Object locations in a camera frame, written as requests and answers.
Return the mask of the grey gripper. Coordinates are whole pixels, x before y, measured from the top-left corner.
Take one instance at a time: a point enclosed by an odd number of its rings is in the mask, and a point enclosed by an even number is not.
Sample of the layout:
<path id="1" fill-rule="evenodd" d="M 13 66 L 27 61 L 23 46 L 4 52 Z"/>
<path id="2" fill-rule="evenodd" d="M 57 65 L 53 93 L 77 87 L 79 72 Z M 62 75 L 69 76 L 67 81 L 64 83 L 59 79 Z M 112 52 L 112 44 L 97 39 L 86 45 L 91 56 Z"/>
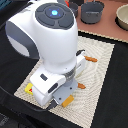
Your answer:
<path id="1" fill-rule="evenodd" d="M 53 93 L 53 100 L 50 102 L 49 108 L 52 109 L 57 105 L 61 105 L 72 93 L 77 89 L 78 83 L 75 79 L 63 84 Z"/>

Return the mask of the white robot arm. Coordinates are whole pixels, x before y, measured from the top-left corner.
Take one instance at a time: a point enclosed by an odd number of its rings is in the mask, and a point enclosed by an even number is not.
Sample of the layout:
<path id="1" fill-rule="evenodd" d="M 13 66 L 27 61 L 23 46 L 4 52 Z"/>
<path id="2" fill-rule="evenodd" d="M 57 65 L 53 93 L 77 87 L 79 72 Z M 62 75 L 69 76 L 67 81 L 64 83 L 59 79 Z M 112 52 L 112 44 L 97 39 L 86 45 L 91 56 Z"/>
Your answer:
<path id="1" fill-rule="evenodd" d="M 64 0 L 41 0 L 6 21 L 6 35 L 23 56 L 41 59 L 30 77 L 32 93 L 47 110 L 62 104 L 78 87 L 75 77 L 85 68 L 84 50 L 77 50 L 75 16 Z"/>

